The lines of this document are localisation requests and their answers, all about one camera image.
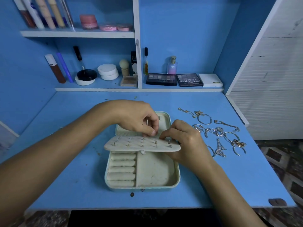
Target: perfume bottle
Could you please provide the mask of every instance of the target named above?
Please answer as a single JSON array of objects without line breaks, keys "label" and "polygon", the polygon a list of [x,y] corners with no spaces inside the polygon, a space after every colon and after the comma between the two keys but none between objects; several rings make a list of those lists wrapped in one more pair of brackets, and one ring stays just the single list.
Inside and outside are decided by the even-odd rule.
[{"label": "perfume bottle", "polygon": [[167,73],[166,74],[173,74],[177,73],[177,66],[178,63],[176,62],[176,56],[171,56],[172,60],[167,64]]},{"label": "perfume bottle", "polygon": [[149,74],[149,62],[147,60],[147,56],[149,55],[147,48],[144,48],[144,56],[145,56],[145,64],[144,64],[144,74]]}]

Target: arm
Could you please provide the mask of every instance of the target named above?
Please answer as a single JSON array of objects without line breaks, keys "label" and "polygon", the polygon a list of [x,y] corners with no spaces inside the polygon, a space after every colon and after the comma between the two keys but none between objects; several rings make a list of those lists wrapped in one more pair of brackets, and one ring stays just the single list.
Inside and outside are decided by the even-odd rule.
[{"label": "arm", "polygon": [[180,142],[180,151],[167,154],[193,171],[201,180],[225,226],[266,226],[213,160],[199,131],[184,121],[176,120],[160,136],[161,139],[165,137]]},{"label": "arm", "polygon": [[[146,125],[149,119],[151,126]],[[94,106],[80,118],[0,165],[0,226],[22,214],[78,153],[112,124],[156,135],[159,119],[142,101],[114,100]]]}]

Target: hand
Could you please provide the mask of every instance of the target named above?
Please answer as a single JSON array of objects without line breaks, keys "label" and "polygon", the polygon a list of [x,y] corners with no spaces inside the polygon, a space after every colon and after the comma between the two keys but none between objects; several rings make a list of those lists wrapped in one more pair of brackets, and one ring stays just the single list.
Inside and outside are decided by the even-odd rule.
[{"label": "hand", "polygon": [[148,103],[132,100],[111,100],[104,103],[113,123],[122,128],[155,136],[159,130],[159,117]]},{"label": "hand", "polygon": [[177,152],[167,152],[166,154],[173,160],[181,163],[194,173],[198,169],[207,168],[214,160],[205,145],[199,131],[191,127],[182,120],[175,120],[171,127],[162,132],[160,139],[172,137],[178,140],[181,150]]}]

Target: blue tube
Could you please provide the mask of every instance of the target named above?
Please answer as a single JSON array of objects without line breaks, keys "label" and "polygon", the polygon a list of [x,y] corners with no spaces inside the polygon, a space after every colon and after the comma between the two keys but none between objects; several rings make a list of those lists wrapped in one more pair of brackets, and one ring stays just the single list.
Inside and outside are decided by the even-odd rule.
[{"label": "blue tube", "polygon": [[62,67],[63,67],[63,69],[64,69],[66,75],[67,75],[68,80],[70,81],[70,83],[73,83],[74,80],[73,80],[73,78],[71,77],[71,74],[69,73],[69,70],[68,70],[68,68],[67,68],[67,66],[66,66],[65,61],[63,60],[63,57],[62,57],[61,53],[57,53],[57,56],[58,56],[58,59],[59,59],[61,65],[62,65]]}]

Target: jewelry box lid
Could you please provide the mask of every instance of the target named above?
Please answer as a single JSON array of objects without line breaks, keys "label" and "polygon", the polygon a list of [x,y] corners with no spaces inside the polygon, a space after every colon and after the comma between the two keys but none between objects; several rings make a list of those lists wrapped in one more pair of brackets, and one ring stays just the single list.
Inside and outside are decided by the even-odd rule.
[{"label": "jewelry box lid", "polygon": [[155,137],[142,136],[115,136],[105,145],[109,151],[149,151],[149,152],[175,152],[181,146],[169,138],[161,140]]}]

